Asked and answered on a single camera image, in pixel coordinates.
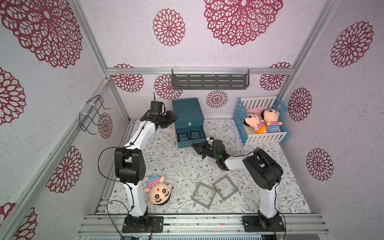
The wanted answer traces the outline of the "plush doll blue pants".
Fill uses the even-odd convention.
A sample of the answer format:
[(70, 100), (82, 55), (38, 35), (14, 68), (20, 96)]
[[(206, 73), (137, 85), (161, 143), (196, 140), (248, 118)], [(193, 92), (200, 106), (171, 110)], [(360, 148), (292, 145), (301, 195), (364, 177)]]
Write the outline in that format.
[(279, 121), (280, 113), (275, 109), (265, 109), (261, 113), (261, 117), (265, 122), (269, 133), (277, 133), (281, 131), (282, 122)]

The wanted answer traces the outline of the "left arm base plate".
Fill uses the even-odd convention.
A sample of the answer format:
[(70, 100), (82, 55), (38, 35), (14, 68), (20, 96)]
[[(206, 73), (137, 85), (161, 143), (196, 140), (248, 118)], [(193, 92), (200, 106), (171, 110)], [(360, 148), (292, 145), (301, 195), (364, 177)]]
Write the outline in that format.
[(162, 233), (164, 217), (150, 217), (144, 215), (133, 217), (128, 215), (123, 223), (122, 233)]

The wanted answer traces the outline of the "blue white toy crib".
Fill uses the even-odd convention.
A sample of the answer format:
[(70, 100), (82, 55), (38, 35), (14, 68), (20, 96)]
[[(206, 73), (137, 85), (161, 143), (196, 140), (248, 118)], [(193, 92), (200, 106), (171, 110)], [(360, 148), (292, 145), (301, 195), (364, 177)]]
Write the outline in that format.
[(286, 112), (277, 96), (239, 98), (233, 119), (243, 145), (283, 143), (290, 136), (283, 125)]

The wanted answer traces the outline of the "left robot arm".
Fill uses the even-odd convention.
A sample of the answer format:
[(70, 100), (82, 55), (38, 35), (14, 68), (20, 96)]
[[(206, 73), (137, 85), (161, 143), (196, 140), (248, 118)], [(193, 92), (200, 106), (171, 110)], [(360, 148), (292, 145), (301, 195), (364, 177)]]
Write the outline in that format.
[(172, 111), (165, 109), (164, 103), (152, 101), (128, 143), (115, 149), (115, 174), (126, 185), (128, 196), (132, 197), (130, 215), (133, 217), (143, 217), (148, 206), (164, 205), (171, 197), (172, 185), (165, 183), (164, 176), (146, 176), (142, 150), (158, 128), (165, 129), (176, 119)]

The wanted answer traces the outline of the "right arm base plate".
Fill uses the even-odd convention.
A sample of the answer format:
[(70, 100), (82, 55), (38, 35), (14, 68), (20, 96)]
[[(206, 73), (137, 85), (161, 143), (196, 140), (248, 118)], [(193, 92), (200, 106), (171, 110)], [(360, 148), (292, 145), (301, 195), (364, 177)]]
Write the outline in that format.
[(260, 211), (257, 216), (242, 216), (242, 222), (247, 233), (255, 232), (285, 232), (286, 226), (282, 216), (277, 212), (272, 218), (267, 218)]

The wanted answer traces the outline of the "grey brooch box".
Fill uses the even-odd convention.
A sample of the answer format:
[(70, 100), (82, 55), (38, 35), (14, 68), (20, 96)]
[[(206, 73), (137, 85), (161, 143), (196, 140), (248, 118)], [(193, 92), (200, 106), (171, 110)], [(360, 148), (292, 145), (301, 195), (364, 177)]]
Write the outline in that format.
[(191, 200), (206, 209), (210, 209), (216, 193), (217, 191), (215, 188), (199, 182), (194, 193), (191, 195)]
[(230, 179), (228, 175), (225, 175), (217, 181), (213, 182), (213, 187), (216, 189), (217, 193), (223, 201), (228, 200), (239, 191), (235, 183)]

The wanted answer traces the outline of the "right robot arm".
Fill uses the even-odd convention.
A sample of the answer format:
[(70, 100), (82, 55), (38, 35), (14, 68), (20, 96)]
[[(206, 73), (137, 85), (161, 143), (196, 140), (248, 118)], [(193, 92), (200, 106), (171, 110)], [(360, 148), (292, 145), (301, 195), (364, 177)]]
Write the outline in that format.
[(284, 171), (282, 167), (263, 149), (256, 148), (245, 155), (232, 156), (226, 151), (221, 140), (208, 139), (203, 143), (192, 144), (202, 159), (209, 157), (216, 160), (223, 171), (245, 169), (260, 188), (260, 207), (258, 215), (271, 220), (278, 216), (277, 188)]

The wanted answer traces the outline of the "grey wall shelf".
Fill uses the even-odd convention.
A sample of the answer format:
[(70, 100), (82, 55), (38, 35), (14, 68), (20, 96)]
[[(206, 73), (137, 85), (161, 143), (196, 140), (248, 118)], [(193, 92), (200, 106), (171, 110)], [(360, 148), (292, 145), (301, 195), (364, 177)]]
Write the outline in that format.
[(174, 90), (246, 90), (250, 85), (250, 71), (241, 74), (179, 74), (172, 70)]

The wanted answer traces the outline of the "teal drawer cabinet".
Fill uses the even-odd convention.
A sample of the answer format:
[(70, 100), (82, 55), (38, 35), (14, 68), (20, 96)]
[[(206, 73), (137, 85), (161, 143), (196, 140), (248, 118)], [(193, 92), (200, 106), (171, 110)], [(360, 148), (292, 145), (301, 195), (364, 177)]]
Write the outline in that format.
[[(172, 107), (178, 117), (175, 121), (178, 148), (189, 148), (192, 144), (205, 142), (207, 137), (204, 132), (204, 115), (199, 100), (197, 98), (173, 100)], [(192, 140), (191, 131), (200, 131), (201, 138)], [(188, 134), (188, 141), (178, 141), (178, 134), (182, 133)]]

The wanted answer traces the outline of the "black brooch box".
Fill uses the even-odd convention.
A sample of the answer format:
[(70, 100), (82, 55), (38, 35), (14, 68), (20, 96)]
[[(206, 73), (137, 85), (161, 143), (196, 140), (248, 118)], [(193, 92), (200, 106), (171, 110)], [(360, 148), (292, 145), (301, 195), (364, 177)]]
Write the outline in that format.
[(201, 138), (201, 133), (200, 131), (191, 131), (191, 139), (200, 139)]
[(179, 142), (185, 142), (188, 141), (189, 137), (187, 133), (178, 134), (178, 141)]

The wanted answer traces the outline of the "plush doll orange pants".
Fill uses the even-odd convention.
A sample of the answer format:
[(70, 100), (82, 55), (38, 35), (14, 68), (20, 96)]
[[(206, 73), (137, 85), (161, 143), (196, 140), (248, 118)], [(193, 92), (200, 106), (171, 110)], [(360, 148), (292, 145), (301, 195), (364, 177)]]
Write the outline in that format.
[(268, 132), (267, 127), (264, 124), (264, 120), (256, 114), (247, 114), (243, 124), (250, 127), (257, 134), (264, 134)]

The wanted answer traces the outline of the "large plush doll head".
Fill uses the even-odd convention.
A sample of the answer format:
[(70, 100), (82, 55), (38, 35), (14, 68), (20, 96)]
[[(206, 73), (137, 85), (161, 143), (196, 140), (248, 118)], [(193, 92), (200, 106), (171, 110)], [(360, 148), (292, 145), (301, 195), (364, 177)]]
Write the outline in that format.
[(144, 178), (145, 188), (144, 192), (149, 194), (147, 206), (165, 205), (172, 193), (172, 185), (165, 183), (165, 176), (163, 175), (152, 175)]

